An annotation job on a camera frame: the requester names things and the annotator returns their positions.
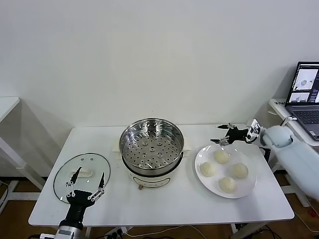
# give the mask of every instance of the white table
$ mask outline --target white table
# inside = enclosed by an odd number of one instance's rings
[[[283,120],[291,116],[291,114],[286,110],[285,103],[286,99],[269,100],[269,105],[271,106],[271,108],[273,108],[275,113]],[[315,141],[313,138],[311,138],[310,135],[297,121],[290,121],[287,123],[287,126],[300,140],[304,141],[310,146],[319,146],[319,141]]]
[[[18,97],[0,97],[0,122],[13,110],[19,103]],[[35,186],[42,189],[45,181],[43,178],[31,168],[11,147],[0,137],[0,148],[9,156],[10,163]],[[0,198],[0,213],[3,211],[8,200],[36,200],[39,193],[14,193],[18,181],[11,181],[7,192]]]
[[[253,192],[240,199],[226,199],[208,191],[194,174],[194,159],[200,149],[221,138],[226,130],[215,125],[180,125],[191,146],[189,157],[176,169],[172,181],[161,188],[138,190],[124,164],[112,152],[114,141],[125,127],[76,127],[68,136],[61,153],[31,213],[34,226],[57,226],[69,205],[57,199],[53,180],[59,168],[72,157],[86,152],[105,156],[111,177],[105,195],[86,210],[83,225],[89,227],[196,225],[250,223],[233,238],[243,238],[269,221],[294,217],[284,193],[259,148],[243,143],[242,149],[253,158],[258,172]]]

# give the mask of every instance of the glass lid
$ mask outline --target glass lid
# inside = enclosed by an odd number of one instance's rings
[[[57,198],[65,203],[70,187],[65,186],[70,182],[72,175],[82,167],[73,189],[94,193],[98,190],[100,180],[104,173],[104,185],[110,179],[111,168],[106,158],[95,153],[85,153],[75,156],[67,161],[58,171],[53,182],[53,190]]]

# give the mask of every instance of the laptop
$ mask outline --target laptop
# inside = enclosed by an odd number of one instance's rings
[[[298,62],[285,107],[319,141],[319,62]]]

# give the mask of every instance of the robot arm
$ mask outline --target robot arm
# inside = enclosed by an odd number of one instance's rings
[[[274,151],[278,162],[304,193],[319,200],[319,154],[297,139],[288,127],[277,125],[265,129],[254,119],[247,129],[228,129],[224,138],[211,141],[226,146],[236,140],[247,142],[248,138],[259,138],[263,145]]]
[[[105,182],[104,173],[100,180],[98,189],[96,192],[86,192],[82,190],[73,189],[78,175],[82,167],[72,175],[69,182],[65,183],[65,186],[69,188],[69,193],[66,195],[66,199],[70,204],[69,211],[66,218],[60,222],[59,229],[55,235],[41,234],[41,239],[82,239],[81,231],[83,229],[83,217],[85,210],[94,205],[95,202],[104,194]]]

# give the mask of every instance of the power strip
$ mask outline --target power strip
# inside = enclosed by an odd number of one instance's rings
[[[122,229],[122,234],[125,234],[126,232],[128,232],[129,229],[131,229],[132,227],[116,227],[113,228],[112,230],[110,230],[108,233],[106,233],[104,235],[104,239],[107,239],[108,236],[111,236],[112,233],[117,233],[118,229]]]

